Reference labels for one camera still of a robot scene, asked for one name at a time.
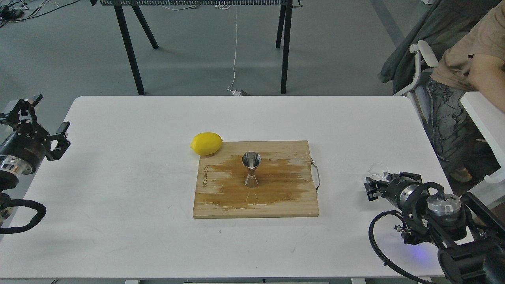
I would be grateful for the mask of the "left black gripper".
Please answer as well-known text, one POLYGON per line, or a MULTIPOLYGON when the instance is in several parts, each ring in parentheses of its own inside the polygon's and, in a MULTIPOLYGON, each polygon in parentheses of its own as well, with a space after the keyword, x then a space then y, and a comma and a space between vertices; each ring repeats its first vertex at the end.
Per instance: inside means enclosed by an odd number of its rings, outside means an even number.
POLYGON ((43 159, 59 160, 70 147, 67 130, 70 122, 62 122, 56 134, 39 130, 36 106, 43 95, 32 99, 12 100, 0 114, 0 123, 13 128, 13 132, 1 145, 1 172, 11 176, 30 175, 36 172, 43 159), (56 147, 51 149, 52 142, 56 147))

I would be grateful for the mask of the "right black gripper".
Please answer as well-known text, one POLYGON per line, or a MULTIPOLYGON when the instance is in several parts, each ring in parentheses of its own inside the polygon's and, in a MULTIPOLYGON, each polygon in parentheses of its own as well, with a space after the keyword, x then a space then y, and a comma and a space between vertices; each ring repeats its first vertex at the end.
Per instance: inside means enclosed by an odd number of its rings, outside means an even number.
POLYGON ((397 209, 403 209, 410 194, 421 184, 420 174, 400 172, 390 173, 389 178, 380 180, 366 177, 364 186, 369 201, 375 201, 381 196, 397 209))

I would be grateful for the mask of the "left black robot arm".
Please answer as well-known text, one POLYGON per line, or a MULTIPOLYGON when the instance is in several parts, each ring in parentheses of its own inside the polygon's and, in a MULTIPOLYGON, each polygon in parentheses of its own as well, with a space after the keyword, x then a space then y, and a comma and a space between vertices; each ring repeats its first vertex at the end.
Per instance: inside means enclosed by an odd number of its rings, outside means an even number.
POLYGON ((67 129, 70 122, 63 122, 54 135, 39 124, 36 106, 43 95, 32 99, 12 100, 1 112, 1 124, 11 127, 12 132, 0 147, 0 209, 1 221, 5 221, 16 207, 36 210, 27 225, 1 228, 1 234, 17 234, 34 228, 45 217, 47 209, 41 203, 24 199, 12 199, 4 191, 14 189, 21 175, 36 172, 44 158, 59 160, 70 147, 67 129))

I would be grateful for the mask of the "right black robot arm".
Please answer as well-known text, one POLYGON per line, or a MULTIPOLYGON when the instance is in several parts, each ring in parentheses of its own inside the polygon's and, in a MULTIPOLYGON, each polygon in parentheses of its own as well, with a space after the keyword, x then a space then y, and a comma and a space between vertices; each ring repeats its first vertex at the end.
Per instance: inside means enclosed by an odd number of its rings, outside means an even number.
POLYGON ((375 223, 392 215, 402 222, 395 230, 402 234, 405 244, 427 242, 437 246, 437 259, 451 283, 504 283, 504 223, 474 194, 445 193, 442 185, 422 182, 420 175, 409 172, 385 172, 383 177, 372 174, 364 186, 369 201, 386 198, 396 208, 378 214, 368 228, 368 240, 384 266, 406 278, 426 283, 401 269, 378 247, 374 238, 375 223))

